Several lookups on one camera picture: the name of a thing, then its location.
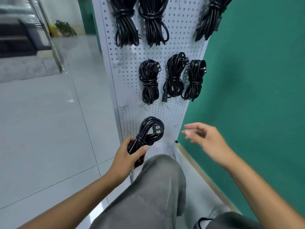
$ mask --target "wall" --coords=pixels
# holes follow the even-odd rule
[[[54,25],[58,19],[68,22],[77,34],[85,34],[78,0],[40,0],[40,2],[50,24]]]
[[[305,0],[233,0],[209,40],[202,92],[183,122],[216,126],[303,215],[304,9]],[[183,135],[178,141],[239,210],[255,218],[230,176]]]

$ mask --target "coiled cable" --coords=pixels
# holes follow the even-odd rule
[[[164,134],[164,124],[156,117],[147,117],[140,125],[139,133],[135,136],[135,140],[131,141],[128,145],[127,151],[129,154],[135,153],[140,147],[144,145],[153,145],[154,142],[160,140]],[[145,154],[142,155],[136,162],[135,168],[142,165],[144,162]]]
[[[182,99],[192,100],[196,99],[201,92],[201,84],[203,76],[207,72],[207,64],[204,60],[192,60],[188,67],[189,85],[187,85],[183,93]]]
[[[137,0],[109,0],[113,16],[116,18],[115,44],[118,47],[139,45],[139,34],[132,21],[133,9]]]
[[[144,85],[142,100],[148,105],[159,98],[157,76],[160,71],[160,64],[152,59],[143,61],[139,67],[139,79]]]
[[[203,36],[205,40],[217,31],[220,24],[221,15],[227,9],[232,0],[208,0],[207,13],[203,16],[201,23],[196,28],[195,41],[199,41]]]
[[[161,42],[169,40],[170,35],[166,25],[162,22],[162,15],[166,9],[168,0],[139,0],[139,15],[145,19],[147,44],[152,47],[155,43],[157,46]],[[162,27],[166,32],[166,39],[162,34]]]
[[[167,102],[167,98],[180,96],[183,92],[183,82],[180,78],[189,59],[185,53],[175,54],[167,61],[168,76],[163,85],[162,102]]]

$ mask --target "forearm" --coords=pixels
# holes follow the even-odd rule
[[[237,155],[226,167],[265,229],[301,229],[305,220]]]
[[[107,173],[20,229],[74,229],[118,185]]]

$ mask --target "left hand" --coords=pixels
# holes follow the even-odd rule
[[[132,138],[130,136],[125,138],[117,150],[113,163],[107,172],[111,178],[118,182],[118,185],[120,185],[128,177],[135,166],[136,160],[145,154],[149,148],[148,145],[142,146],[135,153],[130,155],[127,152],[127,147],[131,140]]]

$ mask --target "baseboard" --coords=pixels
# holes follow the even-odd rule
[[[203,180],[209,185],[212,191],[219,197],[219,199],[226,204],[231,211],[241,214],[237,207],[229,200],[229,198],[218,188],[218,186],[212,181],[212,179],[200,168],[200,166],[195,162],[195,160],[189,155],[189,153],[183,148],[181,144],[176,144],[177,149],[181,154],[188,160],[188,162],[194,167],[194,169],[199,173]]]

